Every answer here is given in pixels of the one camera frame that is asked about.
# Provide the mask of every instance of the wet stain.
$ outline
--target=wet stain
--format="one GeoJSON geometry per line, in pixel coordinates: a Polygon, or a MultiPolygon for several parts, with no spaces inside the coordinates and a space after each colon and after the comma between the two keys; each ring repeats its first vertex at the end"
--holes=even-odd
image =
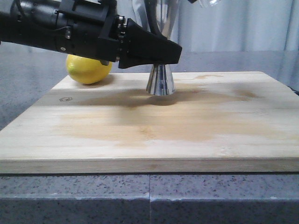
{"type": "Polygon", "coordinates": [[[261,98],[249,90],[235,90],[236,95],[249,98],[261,98]]]}
{"type": "Polygon", "coordinates": [[[97,106],[92,112],[61,116],[56,132],[76,138],[115,141],[120,147],[141,147],[148,140],[202,142],[216,135],[285,137],[265,122],[219,109],[228,102],[250,101],[258,96],[236,90],[235,96],[212,92],[198,84],[178,84],[177,93],[153,97],[140,90],[111,93],[77,102],[97,106]]]}

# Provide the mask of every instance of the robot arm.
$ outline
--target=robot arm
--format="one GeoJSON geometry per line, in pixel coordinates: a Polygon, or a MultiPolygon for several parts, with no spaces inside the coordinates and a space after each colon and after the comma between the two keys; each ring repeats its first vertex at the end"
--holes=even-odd
{"type": "Polygon", "coordinates": [[[1,0],[0,41],[104,61],[119,68],[178,63],[181,46],[116,14],[116,0],[1,0]]]}

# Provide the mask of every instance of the cable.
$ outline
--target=cable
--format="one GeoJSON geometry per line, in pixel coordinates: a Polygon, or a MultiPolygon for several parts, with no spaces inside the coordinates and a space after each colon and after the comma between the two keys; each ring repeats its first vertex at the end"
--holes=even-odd
{"type": "Polygon", "coordinates": [[[42,31],[43,33],[47,33],[47,34],[49,34],[49,35],[57,35],[57,34],[62,35],[62,34],[60,33],[61,30],[64,30],[64,29],[66,29],[66,30],[70,30],[70,29],[71,29],[70,26],[66,26],[66,27],[62,27],[62,28],[58,28],[58,29],[47,29],[47,28],[44,28],[44,27],[42,27],[42,26],[39,26],[38,24],[34,23],[31,19],[29,19],[29,18],[25,15],[24,10],[23,10],[23,8],[22,8],[22,6],[21,6],[20,0],[14,0],[14,2],[15,2],[15,4],[17,5],[17,8],[18,8],[19,12],[21,13],[21,16],[22,16],[25,20],[27,20],[27,22],[29,22],[35,29],[38,29],[38,30],[42,31]]]}

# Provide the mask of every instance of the wood grain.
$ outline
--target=wood grain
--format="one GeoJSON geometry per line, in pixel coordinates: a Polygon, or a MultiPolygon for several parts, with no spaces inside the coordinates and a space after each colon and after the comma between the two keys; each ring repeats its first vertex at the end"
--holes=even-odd
{"type": "Polygon", "coordinates": [[[299,97],[262,72],[66,77],[0,132],[0,173],[299,171],[299,97]]]}

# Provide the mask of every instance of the clear glass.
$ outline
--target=clear glass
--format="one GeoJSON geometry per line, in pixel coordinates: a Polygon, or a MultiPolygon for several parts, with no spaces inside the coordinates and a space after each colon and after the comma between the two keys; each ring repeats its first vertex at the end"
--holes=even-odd
{"type": "Polygon", "coordinates": [[[201,7],[207,8],[216,5],[221,0],[198,0],[201,7]]]}

